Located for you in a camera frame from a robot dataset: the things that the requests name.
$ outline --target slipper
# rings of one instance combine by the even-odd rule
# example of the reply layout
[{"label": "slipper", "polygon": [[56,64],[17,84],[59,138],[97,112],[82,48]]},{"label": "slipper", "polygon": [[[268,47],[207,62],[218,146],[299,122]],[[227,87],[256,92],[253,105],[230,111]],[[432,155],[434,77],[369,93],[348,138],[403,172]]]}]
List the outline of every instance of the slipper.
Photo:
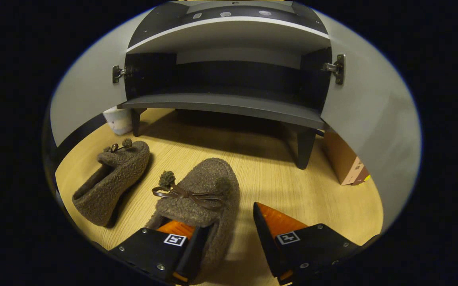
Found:
[{"label": "slipper", "polygon": [[102,166],[73,194],[75,208],[97,226],[108,226],[120,196],[144,173],[149,146],[127,138],[98,154]]},{"label": "slipper", "polygon": [[145,228],[188,239],[198,234],[194,229],[205,232],[198,269],[190,271],[187,278],[182,277],[184,272],[178,268],[173,273],[175,278],[188,280],[188,284],[193,285],[202,282],[200,276],[215,270],[227,253],[238,213],[240,190],[231,166],[218,158],[196,165],[178,185],[174,184],[175,179],[171,171],[160,177],[159,187],[153,189],[153,194],[161,199]]}]

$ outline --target leather bow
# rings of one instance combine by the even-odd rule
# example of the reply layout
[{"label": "leather bow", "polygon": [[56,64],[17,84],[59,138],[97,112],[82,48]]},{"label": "leather bow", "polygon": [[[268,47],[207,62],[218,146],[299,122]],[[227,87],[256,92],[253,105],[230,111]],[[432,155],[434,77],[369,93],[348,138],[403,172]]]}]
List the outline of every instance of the leather bow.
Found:
[{"label": "leather bow", "polygon": [[[167,191],[167,193],[158,192],[159,190]],[[218,211],[223,206],[223,199],[221,199],[219,197],[215,197],[215,196],[210,196],[210,194],[213,194],[213,193],[217,192],[217,190],[210,191],[210,192],[205,192],[205,193],[194,193],[194,192],[190,192],[188,190],[184,190],[184,189],[178,187],[177,185],[175,185],[174,183],[172,183],[171,184],[171,189],[168,189],[168,188],[165,188],[165,187],[155,187],[151,191],[157,197],[165,197],[165,198],[175,198],[176,197],[176,198],[180,198],[180,199],[189,198],[194,203],[202,206],[203,208],[206,208],[207,210],[211,210],[211,211]],[[217,206],[213,206],[213,205],[208,203],[208,201],[210,201],[210,200],[219,201],[220,204],[218,204]]]}]

